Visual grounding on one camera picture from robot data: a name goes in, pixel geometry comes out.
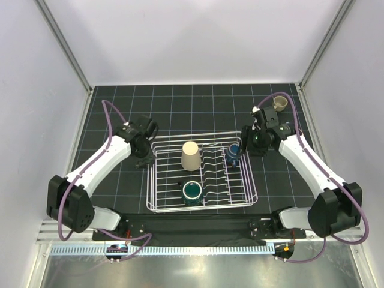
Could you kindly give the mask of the aluminium frame post left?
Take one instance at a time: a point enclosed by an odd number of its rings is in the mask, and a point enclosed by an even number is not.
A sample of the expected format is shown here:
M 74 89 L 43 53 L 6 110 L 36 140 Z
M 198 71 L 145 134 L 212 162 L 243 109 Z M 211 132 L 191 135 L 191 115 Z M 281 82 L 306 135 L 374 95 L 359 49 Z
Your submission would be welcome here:
M 70 66 L 72 67 L 75 75 L 79 79 L 80 83 L 84 87 L 85 91 L 90 94 L 92 92 L 92 85 L 87 80 L 80 64 L 78 63 L 73 51 L 71 50 L 67 40 L 65 39 L 64 34 L 62 33 L 54 15 L 52 14 L 49 6 L 44 0 L 34 0 L 37 8 L 39 9 L 41 15 L 46 21 L 49 29 L 51 30 L 55 40 L 59 44 L 64 56 L 69 61 Z

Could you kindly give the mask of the small speckled blue cup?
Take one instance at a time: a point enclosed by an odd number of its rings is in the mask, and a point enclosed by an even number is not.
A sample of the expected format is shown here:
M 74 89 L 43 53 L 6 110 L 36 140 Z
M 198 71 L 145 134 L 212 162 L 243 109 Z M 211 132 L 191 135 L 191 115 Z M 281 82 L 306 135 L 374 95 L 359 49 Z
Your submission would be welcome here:
M 226 163 L 232 168 L 239 166 L 239 159 L 241 155 L 239 153 L 239 145 L 236 143 L 231 144 L 225 152 Z

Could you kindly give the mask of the black grid mat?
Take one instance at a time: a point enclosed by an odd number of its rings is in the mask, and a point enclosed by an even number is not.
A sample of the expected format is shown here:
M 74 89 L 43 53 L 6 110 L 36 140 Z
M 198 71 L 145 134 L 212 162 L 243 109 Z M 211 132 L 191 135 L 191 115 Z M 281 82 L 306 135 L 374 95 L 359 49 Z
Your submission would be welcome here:
M 147 115 L 158 122 L 159 135 L 168 136 L 240 130 L 251 124 L 252 107 L 262 104 L 266 96 L 275 92 L 291 95 L 299 125 L 307 142 L 311 143 L 313 132 L 307 105 L 292 83 L 98 86 L 85 113 L 73 168 L 80 166 L 107 139 L 103 100 L 117 108 L 110 114 L 113 125 L 118 125 L 122 118 L 136 120 L 140 115 Z M 263 158 L 253 157 L 251 170 L 259 199 L 252 206 L 236 208 L 237 213 L 269 213 L 287 206 L 313 204 L 305 181 L 277 152 L 269 150 Z

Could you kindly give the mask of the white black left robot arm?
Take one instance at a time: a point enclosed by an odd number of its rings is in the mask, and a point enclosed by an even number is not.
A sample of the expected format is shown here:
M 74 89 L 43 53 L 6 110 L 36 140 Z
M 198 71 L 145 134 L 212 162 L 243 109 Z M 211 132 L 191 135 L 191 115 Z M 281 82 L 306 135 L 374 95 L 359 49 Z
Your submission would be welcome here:
M 158 132 L 158 124 L 141 115 L 125 122 L 109 133 L 102 147 L 76 170 L 64 177 L 55 175 L 48 183 L 47 215 L 76 233 L 87 228 L 105 230 L 114 240 L 127 233 L 123 216 L 109 208 L 94 206 L 91 197 L 102 180 L 122 161 L 134 157 L 137 168 L 154 162 L 150 141 Z

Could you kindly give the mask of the aluminium frame post right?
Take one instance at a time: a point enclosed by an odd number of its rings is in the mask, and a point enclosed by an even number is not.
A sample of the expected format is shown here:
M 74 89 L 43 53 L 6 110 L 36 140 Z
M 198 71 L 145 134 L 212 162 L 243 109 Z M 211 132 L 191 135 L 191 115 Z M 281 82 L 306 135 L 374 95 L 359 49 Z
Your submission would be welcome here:
M 345 18 L 349 14 L 349 12 L 352 9 L 354 4 L 355 4 L 355 0 L 343 0 L 342 1 L 340 7 L 338 8 L 335 16 L 332 19 L 330 26 L 328 27 L 324 37 L 322 38 L 314 56 L 312 57 L 302 79 L 298 82 L 298 86 L 299 86 L 300 90 L 302 90 L 302 91 L 304 90 L 306 84 L 310 80 L 310 78 L 313 75 L 315 69 L 317 68 L 320 60 L 325 55 L 328 47 L 332 43 L 338 30 L 340 29 L 342 23 L 344 22 Z

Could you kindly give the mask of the aluminium frame post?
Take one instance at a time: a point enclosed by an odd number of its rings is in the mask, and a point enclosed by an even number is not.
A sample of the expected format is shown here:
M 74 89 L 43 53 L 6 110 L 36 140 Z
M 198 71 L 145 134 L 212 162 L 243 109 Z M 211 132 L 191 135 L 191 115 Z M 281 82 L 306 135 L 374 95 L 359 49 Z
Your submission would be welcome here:
M 355 4 L 355 0 L 343 0 L 342 1 L 340 7 L 338 8 L 335 16 L 332 19 L 330 26 L 328 27 L 324 37 L 322 38 L 314 56 L 312 57 L 302 79 L 298 82 L 298 86 L 299 86 L 300 90 L 302 90 L 302 91 L 304 90 L 306 84 L 310 80 L 310 78 L 313 75 L 315 69 L 317 68 L 320 60 L 325 55 L 328 47 L 332 43 L 338 30 L 340 29 L 342 23 L 344 22 L 345 18 L 349 14 L 349 12 L 352 9 L 354 4 Z
M 92 92 L 92 85 L 87 80 L 80 64 L 78 63 L 73 51 L 71 50 L 67 40 L 65 39 L 64 34 L 62 33 L 54 15 L 52 14 L 49 6 L 44 0 L 34 0 L 37 8 L 39 9 L 41 15 L 46 21 L 49 29 L 51 30 L 55 40 L 59 44 L 64 56 L 69 61 L 70 66 L 72 67 L 75 75 L 79 79 L 80 83 L 84 87 L 85 91 L 90 94 Z

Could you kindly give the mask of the small beige mug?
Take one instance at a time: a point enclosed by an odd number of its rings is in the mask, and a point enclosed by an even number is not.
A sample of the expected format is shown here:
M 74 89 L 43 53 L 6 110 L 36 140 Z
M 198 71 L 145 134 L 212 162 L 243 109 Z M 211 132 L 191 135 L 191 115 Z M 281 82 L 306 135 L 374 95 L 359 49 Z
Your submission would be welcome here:
M 282 112 L 288 105 L 288 100 L 282 95 L 275 96 L 273 98 L 273 108 L 276 112 Z

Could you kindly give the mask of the beige paper cup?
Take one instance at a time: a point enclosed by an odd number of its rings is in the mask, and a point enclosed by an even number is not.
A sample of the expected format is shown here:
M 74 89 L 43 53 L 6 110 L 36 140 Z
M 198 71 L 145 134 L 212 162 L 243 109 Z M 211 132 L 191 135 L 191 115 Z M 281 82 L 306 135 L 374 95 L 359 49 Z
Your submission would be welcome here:
M 187 171 L 195 171 L 201 165 L 199 147 L 194 141 L 187 141 L 182 146 L 181 165 Z

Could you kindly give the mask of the dark green mug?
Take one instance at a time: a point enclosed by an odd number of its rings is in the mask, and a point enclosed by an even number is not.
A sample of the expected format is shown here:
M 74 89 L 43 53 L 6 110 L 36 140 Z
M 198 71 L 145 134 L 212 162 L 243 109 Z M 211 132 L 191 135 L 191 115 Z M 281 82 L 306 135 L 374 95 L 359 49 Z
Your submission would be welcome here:
M 198 206 L 203 202 L 203 188 L 196 181 L 179 181 L 181 198 L 186 206 Z

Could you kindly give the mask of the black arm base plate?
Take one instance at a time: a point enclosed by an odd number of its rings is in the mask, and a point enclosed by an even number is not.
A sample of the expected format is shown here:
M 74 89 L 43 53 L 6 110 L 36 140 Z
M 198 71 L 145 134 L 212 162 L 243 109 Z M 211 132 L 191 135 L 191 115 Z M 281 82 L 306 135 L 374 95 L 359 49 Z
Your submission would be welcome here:
M 113 239 L 150 233 L 154 240 L 172 245 L 182 241 L 306 237 L 298 228 L 283 228 L 271 214 L 123 214 L 116 228 L 98 228 L 97 232 Z

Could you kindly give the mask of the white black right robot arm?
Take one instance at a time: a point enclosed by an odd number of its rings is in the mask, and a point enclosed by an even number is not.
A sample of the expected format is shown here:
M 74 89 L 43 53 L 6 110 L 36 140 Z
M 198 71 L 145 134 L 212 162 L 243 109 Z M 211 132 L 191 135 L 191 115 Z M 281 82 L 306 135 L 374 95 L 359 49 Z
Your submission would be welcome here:
M 309 208 L 274 211 L 271 233 L 283 238 L 292 229 L 312 230 L 326 238 L 360 224 L 362 189 L 336 175 L 312 150 L 297 122 L 280 122 L 273 107 L 253 107 L 253 125 L 241 131 L 241 152 L 262 157 L 274 148 L 288 160 L 310 188 L 315 201 Z

